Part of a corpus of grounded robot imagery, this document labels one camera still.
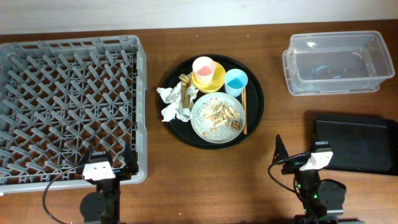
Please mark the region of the crumpled white napkin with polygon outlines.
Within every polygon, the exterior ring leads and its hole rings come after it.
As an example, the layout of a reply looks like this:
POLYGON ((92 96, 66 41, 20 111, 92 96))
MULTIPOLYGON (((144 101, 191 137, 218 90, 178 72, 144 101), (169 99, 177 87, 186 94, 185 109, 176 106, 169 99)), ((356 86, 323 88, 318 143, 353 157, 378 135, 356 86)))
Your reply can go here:
POLYGON ((187 94, 190 95, 190 108, 183 109, 181 101, 181 82, 173 88, 157 88, 156 91, 160 95, 161 100, 167 105, 161 110, 163 116, 162 122, 169 122, 175 118, 188 122, 192 119, 191 109, 193 101, 197 98, 198 89, 194 84, 190 84, 187 94))

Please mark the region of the gold foil wrapper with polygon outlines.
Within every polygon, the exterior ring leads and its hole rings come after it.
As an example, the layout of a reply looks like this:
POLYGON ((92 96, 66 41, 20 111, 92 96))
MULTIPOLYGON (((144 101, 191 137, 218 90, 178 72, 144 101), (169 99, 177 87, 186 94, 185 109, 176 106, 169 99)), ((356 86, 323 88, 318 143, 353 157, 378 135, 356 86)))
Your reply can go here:
POLYGON ((183 109, 190 108, 190 95, 187 94, 188 87, 190 86, 190 79, 187 75, 181 74, 179 76, 181 79, 181 101, 183 109))

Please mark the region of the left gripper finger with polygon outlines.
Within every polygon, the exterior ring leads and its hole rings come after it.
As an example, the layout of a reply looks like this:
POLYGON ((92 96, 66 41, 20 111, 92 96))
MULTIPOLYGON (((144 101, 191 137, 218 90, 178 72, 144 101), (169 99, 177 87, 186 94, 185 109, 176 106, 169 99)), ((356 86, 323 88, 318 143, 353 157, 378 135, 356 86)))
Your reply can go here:
POLYGON ((137 157, 131 149, 131 143, 129 141, 125 142, 124 146, 124 162, 125 171, 130 174, 137 174, 139 172, 139 165, 137 163, 137 157))
POLYGON ((88 147, 88 149, 87 149, 86 154, 85 154, 85 155, 81 158, 81 160, 79 161, 78 166, 79 166, 79 167, 83 167, 85 164, 87 164, 88 161, 90 160, 90 157, 91 157, 92 153, 93 153, 93 146, 90 145, 90 146, 88 147))

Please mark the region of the grey dishwasher rack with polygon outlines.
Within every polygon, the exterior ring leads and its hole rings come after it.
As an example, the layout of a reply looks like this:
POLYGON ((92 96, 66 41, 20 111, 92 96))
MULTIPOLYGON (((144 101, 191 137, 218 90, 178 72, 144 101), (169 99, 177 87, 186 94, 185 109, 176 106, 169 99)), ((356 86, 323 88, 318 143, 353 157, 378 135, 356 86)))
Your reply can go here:
POLYGON ((1 193, 86 188, 92 147, 147 177, 146 53, 135 35, 1 45, 1 193))

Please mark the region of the grey plate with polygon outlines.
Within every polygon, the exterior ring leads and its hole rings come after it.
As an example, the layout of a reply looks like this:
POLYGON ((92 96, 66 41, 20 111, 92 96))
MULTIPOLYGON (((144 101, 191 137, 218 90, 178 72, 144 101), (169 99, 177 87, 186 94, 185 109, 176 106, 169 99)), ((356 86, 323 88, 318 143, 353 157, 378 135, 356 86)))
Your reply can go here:
POLYGON ((246 124, 242 104, 233 96, 214 92, 201 96, 191 110, 193 130, 207 142, 223 144, 236 139, 246 124))

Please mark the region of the round black tray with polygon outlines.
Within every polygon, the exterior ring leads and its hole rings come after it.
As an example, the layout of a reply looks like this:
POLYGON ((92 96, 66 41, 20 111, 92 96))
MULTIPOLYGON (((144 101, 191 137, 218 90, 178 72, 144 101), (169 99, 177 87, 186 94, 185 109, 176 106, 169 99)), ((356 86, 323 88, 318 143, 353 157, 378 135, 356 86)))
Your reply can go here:
POLYGON ((247 103, 247 111, 248 118, 247 118, 247 134, 239 134, 234 140, 231 140, 227 143, 211 143, 207 142, 198 134, 195 133, 192 125, 189 122, 183 122, 177 118, 172 119, 169 122, 165 122, 165 126, 167 129, 180 141, 188 144, 189 146, 193 146, 199 149, 205 150, 218 150, 233 147, 245 139, 248 138, 258 127, 259 123, 261 122, 262 115, 264 112, 264 94, 261 88, 261 84, 259 80, 255 76, 255 74, 247 68, 243 63, 235 60, 233 58, 224 56, 224 55, 215 55, 215 54, 208 54, 208 55, 199 55, 188 60, 185 60, 180 65, 176 66, 169 75, 166 76, 164 84, 162 88, 173 88, 179 82, 178 76, 183 73, 190 73, 192 71, 192 63, 193 61, 200 56, 206 56, 213 59, 215 62, 221 64, 221 66, 226 70, 237 68, 245 72, 248 76, 248 84, 246 85, 246 103, 247 103))

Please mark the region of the pink plastic cup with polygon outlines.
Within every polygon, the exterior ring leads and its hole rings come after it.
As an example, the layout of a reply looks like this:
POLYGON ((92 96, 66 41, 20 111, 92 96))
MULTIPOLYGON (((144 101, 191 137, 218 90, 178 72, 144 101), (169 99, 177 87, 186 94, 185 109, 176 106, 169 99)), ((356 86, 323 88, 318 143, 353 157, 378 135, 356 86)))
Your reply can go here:
POLYGON ((192 70, 197 82, 209 85, 215 72, 215 62, 206 56, 198 57, 193 61, 192 70))

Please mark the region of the clear plastic bin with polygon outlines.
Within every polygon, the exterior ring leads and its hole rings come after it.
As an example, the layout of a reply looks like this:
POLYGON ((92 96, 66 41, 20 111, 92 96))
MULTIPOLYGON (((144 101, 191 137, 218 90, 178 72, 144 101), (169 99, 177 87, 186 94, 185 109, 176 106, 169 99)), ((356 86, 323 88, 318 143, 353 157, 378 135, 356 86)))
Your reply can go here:
POLYGON ((375 30, 294 34, 282 61, 293 96, 372 93, 395 75, 375 30))

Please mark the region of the light blue plastic cup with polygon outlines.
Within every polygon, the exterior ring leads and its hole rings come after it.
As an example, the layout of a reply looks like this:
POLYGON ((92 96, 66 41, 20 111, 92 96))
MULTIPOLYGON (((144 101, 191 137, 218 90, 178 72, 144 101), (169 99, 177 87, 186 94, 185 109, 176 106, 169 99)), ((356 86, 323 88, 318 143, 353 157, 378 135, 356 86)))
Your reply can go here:
POLYGON ((248 76, 243 70, 234 68, 228 70, 224 76, 225 92, 233 97, 238 97, 248 84, 248 76))

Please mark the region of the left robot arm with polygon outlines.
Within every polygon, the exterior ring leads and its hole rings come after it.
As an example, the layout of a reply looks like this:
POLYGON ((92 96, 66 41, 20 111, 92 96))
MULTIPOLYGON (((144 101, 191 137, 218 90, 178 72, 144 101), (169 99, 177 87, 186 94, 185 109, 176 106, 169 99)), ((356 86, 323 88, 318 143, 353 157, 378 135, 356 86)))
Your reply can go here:
POLYGON ((80 213, 85 223, 119 223, 120 182, 130 179, 139 171, 137 157, 130 142, 124 146, 125 166, 113 169, 110 152, 95 152, 90 146, 78 163, 77 174, 96 187, 80 203, 80 213))

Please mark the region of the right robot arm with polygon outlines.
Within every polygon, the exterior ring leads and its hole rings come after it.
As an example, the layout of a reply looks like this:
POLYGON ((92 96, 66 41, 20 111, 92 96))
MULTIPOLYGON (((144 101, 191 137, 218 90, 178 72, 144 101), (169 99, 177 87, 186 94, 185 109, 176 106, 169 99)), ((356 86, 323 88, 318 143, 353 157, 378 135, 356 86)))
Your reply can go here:
POLYGON ((294 216, 294 223, 338 223, 343 214, 346 186, 333 179, 321 179, 319 171, 333 157, 333 150, 326 141, 312 139, 311 148, 289 156, 280 135, 275 137, 275 151, 268 174, 274 166, 282 166, 283 175, 292 174, 293 187, 289 188, 272 175, 271 179, 294 193, 303 205, 304 214, 294 216))

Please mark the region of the yellow bowl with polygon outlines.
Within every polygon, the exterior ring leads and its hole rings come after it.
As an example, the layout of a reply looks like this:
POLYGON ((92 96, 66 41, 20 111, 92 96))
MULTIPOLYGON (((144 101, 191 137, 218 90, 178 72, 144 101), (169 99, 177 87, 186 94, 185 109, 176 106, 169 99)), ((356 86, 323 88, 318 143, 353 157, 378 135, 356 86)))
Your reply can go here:
POLYGON ((215 73, 213 75, 213 79, 210 84, 208 85, 203 85, 199 82, 197 82, 197 79, 195 75, 192 75, 192 81, 194 85, 202 92, 202 93, 213 93, 221 89, 221 87, 224 85, 224 76, 226 74, 226 70, 224 67, 218 63, 215 62, 215 73))

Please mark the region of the food scraps on plate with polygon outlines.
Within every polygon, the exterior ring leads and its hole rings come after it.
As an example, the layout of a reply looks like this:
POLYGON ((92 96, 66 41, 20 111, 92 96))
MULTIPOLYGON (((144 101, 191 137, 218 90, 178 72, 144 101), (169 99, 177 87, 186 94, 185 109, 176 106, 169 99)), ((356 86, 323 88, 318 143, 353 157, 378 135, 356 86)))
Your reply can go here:
POLYGON ((212 141, 220 141, 237 132, 242 124, 241 113, 219 98, 206 100, 199 110, 202 136, 212 141))

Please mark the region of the black bin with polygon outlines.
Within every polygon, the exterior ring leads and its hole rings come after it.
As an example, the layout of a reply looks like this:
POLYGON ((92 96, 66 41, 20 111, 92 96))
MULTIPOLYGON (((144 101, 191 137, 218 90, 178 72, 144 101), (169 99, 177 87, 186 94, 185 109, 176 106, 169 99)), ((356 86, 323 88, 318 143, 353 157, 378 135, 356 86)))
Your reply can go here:
POLYGON ((314 132, 333 150, 328 170, 397 175, 397 121, 322 114, 314 132))

